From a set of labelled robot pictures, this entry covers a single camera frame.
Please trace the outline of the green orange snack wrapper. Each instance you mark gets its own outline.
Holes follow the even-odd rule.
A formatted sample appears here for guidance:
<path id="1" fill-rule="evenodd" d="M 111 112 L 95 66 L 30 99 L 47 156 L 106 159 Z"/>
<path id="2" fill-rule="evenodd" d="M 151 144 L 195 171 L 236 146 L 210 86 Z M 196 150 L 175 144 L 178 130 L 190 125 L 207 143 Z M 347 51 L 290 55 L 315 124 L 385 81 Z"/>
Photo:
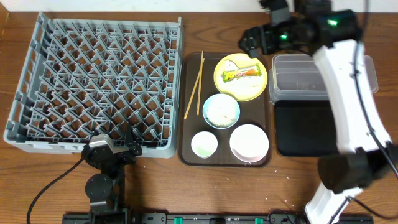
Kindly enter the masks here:
<path id="1" fill-rule="evenodd" d="M 255 64 L 250 67 L 239 68 L 237 70 L 223 72 L 222 80 L 226 83 L 238 78 L 256 77 L 261 75 L 262 73 L 260 66 L 258 64 Z"/>

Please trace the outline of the white tissue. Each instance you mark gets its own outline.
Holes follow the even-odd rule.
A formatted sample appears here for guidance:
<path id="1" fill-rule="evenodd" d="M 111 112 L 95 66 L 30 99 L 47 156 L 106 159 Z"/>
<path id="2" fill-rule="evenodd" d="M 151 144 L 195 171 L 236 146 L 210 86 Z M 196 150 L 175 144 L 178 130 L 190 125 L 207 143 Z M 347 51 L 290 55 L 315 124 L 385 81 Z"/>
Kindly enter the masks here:
<path id="1" fill-rule="evenodd" d="M 224 71 L 223 72 L 237 70 L 237 69 L 239 69 L 239 67 L 233 61 L 226 60 L 224 62 Z M 238 79 L 234 79 L 227 83 L 231 83 L 232 85 L 237 85 L 237 84 L 252 82 L 254 79 L 259 78 L 259 77 L 261 77 L 261 76 L 238 78 Z"/>

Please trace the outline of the light blue bowl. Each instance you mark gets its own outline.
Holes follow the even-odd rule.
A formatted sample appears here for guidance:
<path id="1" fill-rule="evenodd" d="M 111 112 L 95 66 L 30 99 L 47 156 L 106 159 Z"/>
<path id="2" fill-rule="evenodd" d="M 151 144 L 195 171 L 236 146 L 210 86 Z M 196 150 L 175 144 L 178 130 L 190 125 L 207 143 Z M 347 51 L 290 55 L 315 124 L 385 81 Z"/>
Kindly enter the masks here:
<path id="1" fill-rule="evenodd" d="M 203 118 L 211 127 L 228 129 L 238 121 L 241 110 L 232 96 L 218 93 L 205 101 L 202 113 Z"/>

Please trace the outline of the small white green cup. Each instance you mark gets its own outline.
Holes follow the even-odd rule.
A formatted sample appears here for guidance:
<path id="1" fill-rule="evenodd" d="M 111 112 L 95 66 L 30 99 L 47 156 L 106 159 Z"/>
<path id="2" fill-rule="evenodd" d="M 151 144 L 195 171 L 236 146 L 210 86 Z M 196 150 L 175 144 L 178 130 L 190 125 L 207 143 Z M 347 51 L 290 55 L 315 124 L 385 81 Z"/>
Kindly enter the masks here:
<path id="1" fill-rule="evenodd" d="M 216 136 L 208 131 L 196 133 L 191 140 L 192 151 L 200 158 L 207 159 L 211 157 L 218 147 Z"/>

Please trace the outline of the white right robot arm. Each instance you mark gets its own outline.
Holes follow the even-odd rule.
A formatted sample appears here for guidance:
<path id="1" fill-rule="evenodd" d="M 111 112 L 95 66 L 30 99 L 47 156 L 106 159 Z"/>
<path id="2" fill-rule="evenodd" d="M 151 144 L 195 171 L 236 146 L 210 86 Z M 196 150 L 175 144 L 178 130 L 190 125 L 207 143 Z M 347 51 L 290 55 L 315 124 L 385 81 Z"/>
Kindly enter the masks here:
<path id="1" fill-rule="evenodd" d="M 313 59 L 328 92 L 339 153 L 318 160 L 320 185 L 305 206 L 307 223 L 336 223 L 373 181 L 397 171 L 397 146 L 377 112 L 364 61 L 368 18 L 330 1 L 263 0 L 269 23 L 244 31 L 239 48 L 251 58 L 298 50 Z"/>

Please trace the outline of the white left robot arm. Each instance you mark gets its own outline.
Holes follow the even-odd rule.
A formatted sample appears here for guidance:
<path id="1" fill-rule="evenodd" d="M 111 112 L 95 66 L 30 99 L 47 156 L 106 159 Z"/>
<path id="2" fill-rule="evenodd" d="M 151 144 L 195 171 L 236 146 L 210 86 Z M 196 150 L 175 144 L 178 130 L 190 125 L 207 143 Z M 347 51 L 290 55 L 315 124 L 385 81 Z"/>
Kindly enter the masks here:
<path id="1" fill-rule="evenodd" d="M 140 155 L 142 148 L 136 142 L 130 125 L 121 148 L 114 146 L 109 135 L 95 131 L 81 152 L 81 158 L 100 171 L 91 176 L 85 185 L 85 193 L 90 200 L 90 223 L 139 222 L 139 218 L 125 206 L 124 193 L 125 167 L 135 164 L 136 157 Z"/>

